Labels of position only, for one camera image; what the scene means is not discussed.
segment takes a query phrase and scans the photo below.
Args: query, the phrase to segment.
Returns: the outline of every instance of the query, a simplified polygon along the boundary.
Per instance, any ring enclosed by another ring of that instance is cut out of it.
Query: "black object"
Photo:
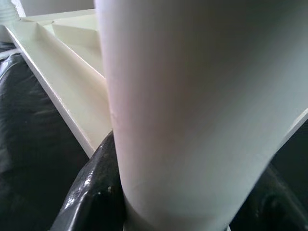
[[[0,60],[0,230],[47,231],[88,159],[22,56]]]
[[[308,231],[308,121],[276,153],[232,231]]]
[[[122,231],[125,220],[111,132],[73,183],[50,231]]]

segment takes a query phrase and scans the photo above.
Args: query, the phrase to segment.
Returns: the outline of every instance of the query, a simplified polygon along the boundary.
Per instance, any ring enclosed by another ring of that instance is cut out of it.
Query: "white shelf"
[[[8,26],[89,157],[112,129],[96,28],[94,10],[29,17]]]

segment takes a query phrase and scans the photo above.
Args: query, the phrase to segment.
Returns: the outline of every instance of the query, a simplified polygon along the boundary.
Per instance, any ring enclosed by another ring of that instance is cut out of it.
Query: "white cardboard tube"
[[[308,107],[298,1],[97,1],[129,231],[222,231]]]

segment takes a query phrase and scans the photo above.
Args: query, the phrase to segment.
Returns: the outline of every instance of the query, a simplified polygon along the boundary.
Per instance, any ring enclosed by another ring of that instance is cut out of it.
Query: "white cylinder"
[[[308,107],[297,1],[102,0],[129,231],[222,231]]]

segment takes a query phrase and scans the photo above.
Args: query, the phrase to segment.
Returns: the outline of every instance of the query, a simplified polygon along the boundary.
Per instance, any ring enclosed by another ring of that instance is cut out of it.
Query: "white wall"
[[[93,0],[20,0],[26,16],[94,8]]]

